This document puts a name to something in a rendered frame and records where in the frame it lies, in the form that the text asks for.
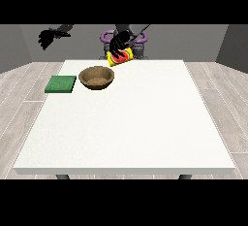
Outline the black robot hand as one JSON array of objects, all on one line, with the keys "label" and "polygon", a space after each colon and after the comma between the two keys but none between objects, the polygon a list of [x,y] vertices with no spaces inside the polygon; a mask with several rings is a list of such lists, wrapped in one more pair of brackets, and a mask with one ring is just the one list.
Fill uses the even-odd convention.
[{"label": "black robot hand", "polygon": [[122,56],[121,50],[129,46],[130,34],[128,31],[122,31],[110,40],[109,51],[115,57]]},{"label": "black robot hand", "polygon": [[63,37],[70,37],[70,34],[53,29],[43,30],[39,35],[38,43],[41,45],[43,50],[46,50],[53,43],[54,39],[60,39]]}]

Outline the yellow cup with melon print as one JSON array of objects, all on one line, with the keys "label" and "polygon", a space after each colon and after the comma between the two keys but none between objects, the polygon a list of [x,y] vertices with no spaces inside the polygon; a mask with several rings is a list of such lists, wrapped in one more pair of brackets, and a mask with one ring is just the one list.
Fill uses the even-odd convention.
[{"label": "yellow cup with melon print", "polygon": [[109,51],[107,52],[107,60],[110,67],[130,61],[133,58],[134,56],[130,48],[121,50],[121,55],[119,55],[118,57],[115,57]]}]

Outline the brown wooden bowl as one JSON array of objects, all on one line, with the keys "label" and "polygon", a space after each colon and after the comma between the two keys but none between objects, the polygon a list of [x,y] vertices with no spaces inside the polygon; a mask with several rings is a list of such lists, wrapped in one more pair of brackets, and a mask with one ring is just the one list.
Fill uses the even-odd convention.
[{"label": "brown wooden bowl", "polygon": [[88,89],[102,90],[113,82],[114,72],[108,67],[93,66],[82,70],[78,79]]}]

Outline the green square pad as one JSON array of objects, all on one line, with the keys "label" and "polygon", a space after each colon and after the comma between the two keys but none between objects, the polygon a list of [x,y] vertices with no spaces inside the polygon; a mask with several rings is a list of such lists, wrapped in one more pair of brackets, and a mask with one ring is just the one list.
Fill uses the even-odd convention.
[{"label": "green square pad", "polygon": [[52,76],[45,88],[45,93],[71,93],[76,76]]}]

